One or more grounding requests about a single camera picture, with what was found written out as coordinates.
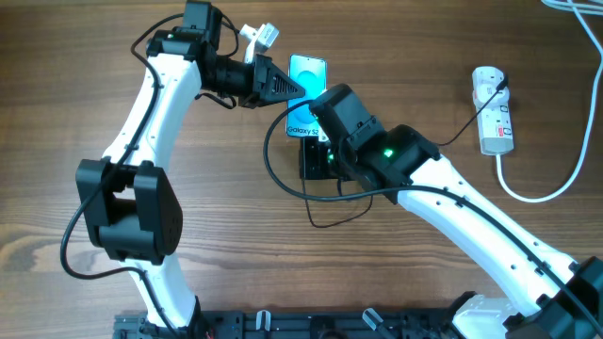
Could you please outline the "teal screen Galaxy smartphone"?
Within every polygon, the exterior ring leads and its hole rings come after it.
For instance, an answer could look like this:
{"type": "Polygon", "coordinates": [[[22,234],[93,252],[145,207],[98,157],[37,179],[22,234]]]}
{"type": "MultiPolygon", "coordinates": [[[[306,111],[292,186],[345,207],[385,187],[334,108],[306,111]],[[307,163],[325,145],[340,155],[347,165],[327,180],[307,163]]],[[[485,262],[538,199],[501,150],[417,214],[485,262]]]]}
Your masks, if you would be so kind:
{"type": "MultiPolygon", "coordinates": [[[[293,54],[289,58],[288,75],[305,90],[301,98],[288,101],[288,107],[315,100],[326,90],[327,62],[319,57],[293,54]]],[[[289,137],[318,137],[321,129],[308,105],[303,105],[287,115],[285,131],[289,137]]]]}

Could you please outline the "white power strip socket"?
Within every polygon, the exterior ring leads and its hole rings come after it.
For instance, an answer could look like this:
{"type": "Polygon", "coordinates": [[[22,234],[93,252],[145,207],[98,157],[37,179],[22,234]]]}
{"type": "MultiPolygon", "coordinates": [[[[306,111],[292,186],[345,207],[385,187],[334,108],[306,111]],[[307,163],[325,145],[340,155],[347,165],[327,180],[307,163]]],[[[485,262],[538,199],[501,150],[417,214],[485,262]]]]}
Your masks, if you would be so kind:
{"type": "MultiPolygon", "coordinates": [[[[492,66],[480,66],[472,73],[474,87],[484,83],[497,86],[497,90],[508,88],[504,82],[505,74],[492,66]]],[[[481,153],[484,155],[503,155],[513,150],[513,128],[510,117],[509,101],[506,105],[493,108],[483,106],[477,116],[481,153]]]]}

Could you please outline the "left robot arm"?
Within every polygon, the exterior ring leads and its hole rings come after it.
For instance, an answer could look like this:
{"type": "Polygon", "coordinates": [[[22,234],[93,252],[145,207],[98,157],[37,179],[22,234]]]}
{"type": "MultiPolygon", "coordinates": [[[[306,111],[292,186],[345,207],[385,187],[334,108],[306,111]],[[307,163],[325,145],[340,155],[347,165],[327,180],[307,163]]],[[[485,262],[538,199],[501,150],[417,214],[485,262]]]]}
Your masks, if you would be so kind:
{"type": "Polygon", "coordinates": [[[205,1],[189,1],[173,28],[154,24],[131,47],[146,73],[120,133],[97,160],[76,172],[80,206],[93,246],[131,274],[148,314],[145,333],[194,338],[208,332],[176,250],[183,212],[167,171],[191,104],[208,97],[227,108],[256,108],[303,96],[303,88],[267,56],[278,37],[273,24],[238,28],[248,46],[242,60],[221,54],[230,19],[205,1]]]}

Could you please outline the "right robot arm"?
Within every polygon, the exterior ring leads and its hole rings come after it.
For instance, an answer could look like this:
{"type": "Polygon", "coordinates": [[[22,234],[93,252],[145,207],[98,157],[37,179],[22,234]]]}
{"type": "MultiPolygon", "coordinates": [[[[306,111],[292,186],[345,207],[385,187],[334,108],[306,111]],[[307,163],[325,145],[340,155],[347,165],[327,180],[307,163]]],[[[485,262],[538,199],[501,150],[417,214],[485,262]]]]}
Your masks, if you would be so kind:
{"type": "Polygon", "coordinates": [[[602,262],[548,246],[472,187],[407,125],[385,130],[340,84],[309,104],[334,145],[336,169],[434,226],[503,292],[465,297],[451,329],[463,338],[593,338],[602,333],[602,262]]]}

